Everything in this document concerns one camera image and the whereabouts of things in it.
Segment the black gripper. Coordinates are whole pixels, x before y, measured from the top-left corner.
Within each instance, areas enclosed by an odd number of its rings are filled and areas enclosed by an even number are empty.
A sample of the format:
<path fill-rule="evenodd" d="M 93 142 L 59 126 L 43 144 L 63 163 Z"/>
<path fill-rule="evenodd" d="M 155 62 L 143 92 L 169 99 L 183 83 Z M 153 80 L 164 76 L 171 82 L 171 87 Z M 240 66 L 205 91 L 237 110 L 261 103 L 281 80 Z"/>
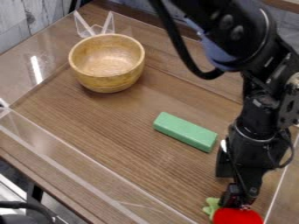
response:
<path fill-rule="evenodd" d="M 240 115 L 228 126 L 217 152 L 217 178 L 232 178 L 220 196 L 219 205 L 248 210 L 255 203 L 267 172 L 284 168 L 289 157 L 280 163 L 285 151 L 292 149 L 288 128 L 276 126 L 277 107 L 259 99 L 245 99 Z"/>

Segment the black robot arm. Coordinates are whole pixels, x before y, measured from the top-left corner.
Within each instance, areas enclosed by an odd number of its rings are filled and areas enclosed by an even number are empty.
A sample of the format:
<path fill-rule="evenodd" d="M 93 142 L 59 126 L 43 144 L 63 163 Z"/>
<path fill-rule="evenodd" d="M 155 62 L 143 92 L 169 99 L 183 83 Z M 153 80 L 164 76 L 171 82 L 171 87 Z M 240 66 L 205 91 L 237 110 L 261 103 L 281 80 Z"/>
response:
<path fill-rule="evenodd" d="M 289 127 L 299 125 L 299 52 L 276 31 L 276 21 L 255 0 L 169 0 L 200 34 L 213 69 L 196 66 L 163 0 L 148 0 L 189 71 L 204 80 L 225 72 L 243 77 L 243 109 L 220 143 L 216 176 L 232 178 L 219 205 L 255 202 L 267 172 L 292 162 Z"/>

